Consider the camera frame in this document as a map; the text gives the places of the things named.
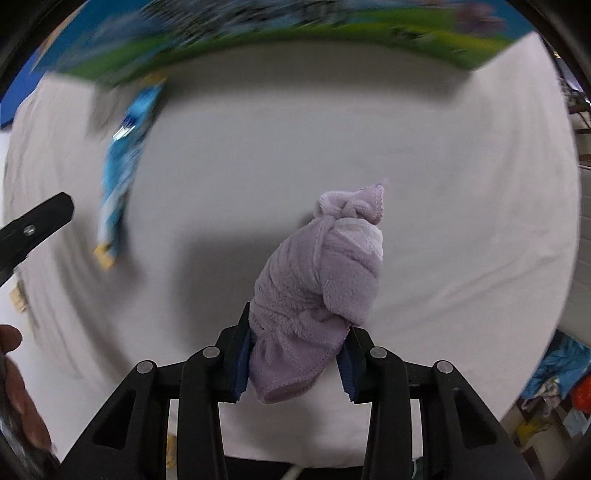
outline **human hand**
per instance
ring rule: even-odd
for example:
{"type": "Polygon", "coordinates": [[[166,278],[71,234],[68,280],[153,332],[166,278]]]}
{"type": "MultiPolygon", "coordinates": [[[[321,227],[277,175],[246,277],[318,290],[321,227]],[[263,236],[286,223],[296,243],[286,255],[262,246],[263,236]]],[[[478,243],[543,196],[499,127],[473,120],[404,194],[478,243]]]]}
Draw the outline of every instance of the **human hand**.
{"type": "MultiPolygon", "coordinates": [[[[10,325],[0,325],[0,348],[2,353],[12,352],[22,342],[22,335],[10,325]]],[[[17,366],[8,357],[6,361],[6,391],[8,400],[21,417],[22,431],[35,447],[50,450],[51,439],[45,422],[39,415],[33,400],[22,380],[17,366]]]]}

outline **white fabric surface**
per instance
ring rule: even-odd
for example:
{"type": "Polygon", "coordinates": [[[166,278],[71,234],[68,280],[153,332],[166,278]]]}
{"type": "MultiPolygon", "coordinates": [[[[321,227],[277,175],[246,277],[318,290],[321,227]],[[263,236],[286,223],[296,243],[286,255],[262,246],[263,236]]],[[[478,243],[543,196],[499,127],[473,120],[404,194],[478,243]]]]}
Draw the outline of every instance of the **white fabric surface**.
{"type": "MultiPolygon", "coordinates": [[[[452,361],[504,414],[558,321],[578,238],[573,138],[536,35],[472,74],[336,43],[176,66],[132,189],[128,253],[104,273],[100,175],[129,96],[47,76],[14,124],[7,219],[60,190],[76,204],[20,269],[37,339],[64,369],[107,393],[142,359],[185,360],[236,323],[320,193],[387,177],[368,329],[406,361],[452,361]]],[[[349,403],[335,365],[296,400],[264,406],[249,390],[221,418],[228,455],[363,462],[369,406],[349,403]]]]}

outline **knotted towel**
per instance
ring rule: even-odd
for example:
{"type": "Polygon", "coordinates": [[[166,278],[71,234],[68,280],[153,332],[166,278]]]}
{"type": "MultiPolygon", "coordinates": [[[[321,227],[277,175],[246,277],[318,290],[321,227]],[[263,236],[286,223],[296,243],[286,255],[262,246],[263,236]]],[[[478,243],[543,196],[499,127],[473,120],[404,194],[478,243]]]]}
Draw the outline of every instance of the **knotted towel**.
{"type": "Polygon", "coordinates": [[[378,294],[384,187],[326,192],[255,282],[250,378],[263,403],[304,394],[365,324],[378,294]]]}

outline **black clamp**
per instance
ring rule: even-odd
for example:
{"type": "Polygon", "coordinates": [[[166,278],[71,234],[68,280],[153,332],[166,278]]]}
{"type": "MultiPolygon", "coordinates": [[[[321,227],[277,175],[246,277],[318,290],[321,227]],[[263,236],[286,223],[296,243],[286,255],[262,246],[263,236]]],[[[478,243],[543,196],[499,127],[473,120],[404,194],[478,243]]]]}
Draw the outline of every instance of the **black clamp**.
{"type": "MultiPolygon", "coordinates": [[[[56,480],[163,480],[168,408],[179,398],[178,480],[227,480],[218,402],[246,389],[252,347],[246,305],[184,363],[140,362],[82,433],[56,480]]],[[[408,364],[353,328],[337,357],[343,388],[372,403],[362,480],[410,480],[410,400],[421,402],[428,480],[532,480],[531,472],[482,400],[449,362],[408,364]]]]}

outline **blurry package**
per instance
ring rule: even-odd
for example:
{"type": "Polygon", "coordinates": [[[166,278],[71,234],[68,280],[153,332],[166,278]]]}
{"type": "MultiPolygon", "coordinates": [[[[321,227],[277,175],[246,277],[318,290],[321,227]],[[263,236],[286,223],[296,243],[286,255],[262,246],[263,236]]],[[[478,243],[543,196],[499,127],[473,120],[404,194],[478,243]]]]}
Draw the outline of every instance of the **blurry package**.
{"type": "Polygon", "coordinates": [[[474,69],[531,30],[505,0],[88,0],[35,69],[117,85],[223,48],[289,40],[400,47],[474,69]]]}

